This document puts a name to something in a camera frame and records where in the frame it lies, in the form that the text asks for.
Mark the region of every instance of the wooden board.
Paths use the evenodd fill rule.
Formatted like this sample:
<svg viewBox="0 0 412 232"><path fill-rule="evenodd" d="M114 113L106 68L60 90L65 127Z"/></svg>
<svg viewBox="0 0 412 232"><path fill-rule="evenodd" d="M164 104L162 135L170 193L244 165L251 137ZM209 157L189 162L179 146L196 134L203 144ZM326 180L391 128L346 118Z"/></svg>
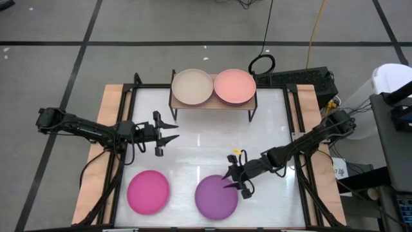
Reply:
<svg viewBox="0 0 412 232"><path fill-rule="evenodd" d="M314 87L309 85L298 85L297 89L305 130L310 131L321 121L321 115L319 113ZM115 123L121 93L122 85L106 85L102 103L100 105L100 111L98 114L98 123L105 125L113 125ZM297 128L297 117L293 105L293 97L291 98L290 102L292 107L292 117L294 118L295 122L294 125ZM325 153L329 153L326 145L321 145L319 149L321 151L324 151ZM102 147L100 145L91 145L88 160L91 160L101 151ZM106 176L108 158L109 155L104 155L103 157L101 157L101 159L96 160L96 162L90 165L90 167L85 171L83 185L80 189L75 213L73 216L73 223L81 221L87 215L87 213L89 213L89 211L95 205L96 201L100 198L104 185L104 177ZM312 164L314 167L315 181L320 198L322 199L326 207L328 207L328 209L335 215L336 219L339 222L346 224L341 204L341 198L337 190L335 174L333 172L333 167L330 159L325 154L317 152L312 156ZM111 203L112 198L108 200L107 206L110 206ZM109 209L110 207L108 207L106 210L104 222L108 222ZM313 218L311 219L312 225L315 225L316 220L314 219L315 212L313 205L309 206L309 211L310 217Z"/></svg>
<svg viewBox="0 0 412 232"><path fill-rule="evenodd" d="M116 123L122 88L122 84L106 85L98 112L98 123L106 126L112 126ZM103 148L100 144L92 144L89 151L88 162L101 153L102 150ZM85 170L72 224L83 220L102 195L108 162L109 153L107 152L107 154L91 163Z"/></svg>
<svg viewBox="0 0 412 232"><path fill-rule="evenodd" d="M301 105L304 129L306 132L309 132L322 120L321 114L319 113L315 89L312 85L298 85L297 92L299 96L299 103ZM325 144L321 144L319 146L319 151L323 151L326 154L329 154L329 149ZM340 223L346 225L341 197L339 196L339 191L337 189L335 172L333 170L330 158L327 157L324 153L315 152L312 155L312 166L314 169L317 193L319 197L324 202L329 211L335 216L335 218ZM314 216L315 211L313 207L313 201L310 198L309 194L307 194L306 196L310 209L311 223L315 226L316 220ZM327 226L327 221L325 219L323 221L324 225Z"/></svg>
<svg viewBox="0 0 412 232"><path fill-rule="evenodd" d="M214 81L218 75L210 74L212 80ZM215 93L212 93L212 96L204 103L199 106L189 106L187 104L181 103L173 94L171 96L171 106L173 109L208 109L208 110L254 110L256 107L255 96L251 98L247 103L241 106L229 106L221 102Z"/></svg>

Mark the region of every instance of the white table surface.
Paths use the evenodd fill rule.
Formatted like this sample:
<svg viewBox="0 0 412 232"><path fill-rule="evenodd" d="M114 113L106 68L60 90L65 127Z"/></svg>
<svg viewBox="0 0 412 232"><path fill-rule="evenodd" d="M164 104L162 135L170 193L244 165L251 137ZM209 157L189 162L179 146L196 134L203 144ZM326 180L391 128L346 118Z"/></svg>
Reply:
<svg viewBox="0 0 412 232"><path fill-rule="evenodd" d="M164 156L155 156L155 144L146 144L146 153L136 146L136 159L124 169L118 199L116 227L304 227L299 186L288 163L285 178L265 173L252 179L256 192L242 199L235 212L225 220L203 217L194 203L197 184L209 175L224 175L229 166L226 156L233 148L247 150L248 158L260 158L260 153L290 142L282 90L258 90L258 107L252 122L247 111L178 110L173 121L168 89L138 89L133 121L153 124L152 112L157 110L162 120L179 128L162 130L163 136L180 137L164 148ZM127 149L126 162L131 159ZM169 180L171 195L166 206L155 215L139 215L127 203L126 192L131 179L145 170L157 170Z"/></svg>

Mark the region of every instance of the beige plate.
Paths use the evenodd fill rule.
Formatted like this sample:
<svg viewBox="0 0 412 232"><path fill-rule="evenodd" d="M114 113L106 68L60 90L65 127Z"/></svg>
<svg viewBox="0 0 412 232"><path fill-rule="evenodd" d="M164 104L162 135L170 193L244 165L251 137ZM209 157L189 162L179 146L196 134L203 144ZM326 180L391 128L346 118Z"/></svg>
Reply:
<svg viewBox="0 0 412 232"><path fill-rule="evenodd" d="M184 104L199 105L211 97L213 80L201 70L184 70L174 77L172 92Z"/></svg>

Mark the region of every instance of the black handle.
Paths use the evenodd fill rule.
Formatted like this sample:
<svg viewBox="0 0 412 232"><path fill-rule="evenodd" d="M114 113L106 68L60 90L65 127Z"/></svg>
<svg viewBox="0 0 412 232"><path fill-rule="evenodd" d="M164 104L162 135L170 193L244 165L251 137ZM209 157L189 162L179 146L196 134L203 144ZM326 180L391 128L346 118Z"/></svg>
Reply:
<svg viewBox="0 0 412 232"><path fill-rule="evenodd" d="M394 105L401 100L412 95L412 81L400 87L397 91L384 95L384 100L388 105Z"/></svg>

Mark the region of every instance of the black box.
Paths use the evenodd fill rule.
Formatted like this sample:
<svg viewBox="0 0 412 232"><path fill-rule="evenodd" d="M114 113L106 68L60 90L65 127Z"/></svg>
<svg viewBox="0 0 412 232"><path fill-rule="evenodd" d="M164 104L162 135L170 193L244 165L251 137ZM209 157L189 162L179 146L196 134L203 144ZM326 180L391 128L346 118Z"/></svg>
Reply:
<svg viewBox="0 0 412 232"><path fill-rule="evenodd" d="M312 84L315 86L319 109L325 107L338 94L333 73L327 67L260 74L254 78L258 88L273 84Z"/></svg>

